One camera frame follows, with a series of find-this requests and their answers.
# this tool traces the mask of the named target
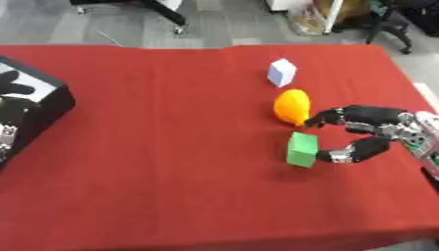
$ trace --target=office chair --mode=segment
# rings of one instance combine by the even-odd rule
[[[400,20],[391,20],[392,14],[400,7],[417,4],[422,0],[380,0],[386,8],[384,14],[379,15],[371,12],[364,17],[353,17],[347,19],[343,24],[336,25],[332,31],[341,32],[347,28],[365,28],[368,30],[366,44],[370,44],[381,31],[388,32],[398,37],[405,47],[400,51],[403,54],[412,53],[412,41],[407,37],[409,23]]]
[[[87,4],[110,4],[110,3],[123,3],[123,2],[132,2],[133,0],[70,0],[71,4],[76,6],[76,13],[80,15],[84,15],[86,13],[85,9],[81,5]],[[160,15],[164,16],[176,26],[174,27],[173,32],[175,34],[182,34],[184,32],[184,28],[186,26],[186,18],[182,16],[180,13],[175,12],[160,3],[158,0],[137,0],[145,7],[150,8]]]

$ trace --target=orange fruit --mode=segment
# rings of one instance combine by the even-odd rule
[[[282,121],[302,126],[310,117],[310,98],[305,91],[291,89],[282,92],[274,101],[274,113]]]

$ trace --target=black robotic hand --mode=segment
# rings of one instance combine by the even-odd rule
[[[305,121],[307,127],[323,127],[325,124],[346,125],[346,130],[352,133],[370,133],[372,136],[352,141],[342,150],[320,150],[317,158],[324,162],[358,163],[370,159],[389,149],[390,138],[378,133],[380,126],[397,125],[401,122],[399,116],[406,110],[351,105],[322,111],[313,118]]]
[[[319,112],[313,118],[305,121],[307,127],[322,127],[325,124],[343,125],[345,122],[362,123],[371,126],[385,124],[396,125],[400,122],[398,116],[406,110],[352,105],[342,108],[333,108]]]
[[[389,150],[390,141],[382,137],[366,137],[352,141],[343,150],[319,150],[317,158],[324,162],[358,163]]]
[[[0,95],[17,93],[28,95],[33,93],[35,89],[31,86],[14,83],[20,76],[20,73],[17,71],[9,71],[3,74],[0,74]]]

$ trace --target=floor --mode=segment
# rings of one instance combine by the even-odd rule
[[[294,34],[283,15],[268,13],[263,0],[185,0],[179,12],[190,24],[180,37],[172,24],[135,4],[92,6],[76,15],[68,0],[0,0],[0,44],[115,44],[144,48],[222,48],[242,44],[357,44],[364,35],[345,31],[327,36]],[[412,55],[398,52],[401,44],[380,35],[383,46],[413,81],[439,95],[439,39],[410,29]],[[428,240],[377,249],[439,250]]]

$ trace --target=black box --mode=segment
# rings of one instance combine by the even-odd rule
[[[12,59],[0,56],[0,75],[10,71],[17,71],[18,78],[13,84],[31,86],[33,92],[28,95],[9,93],[0,95],[3,100],[13,102],[0,103],[0,150],[5,141],[8,141],[7,124],[18,124],[15,137],[11,141],[11,148],[4,156],[0,151],[0,169],[15,155],[17,155],[42,131],[74,107],[74,98],[65,83],[36,69],[29,68]],[[17,110],[17,104],[35,105],[33,109]]]

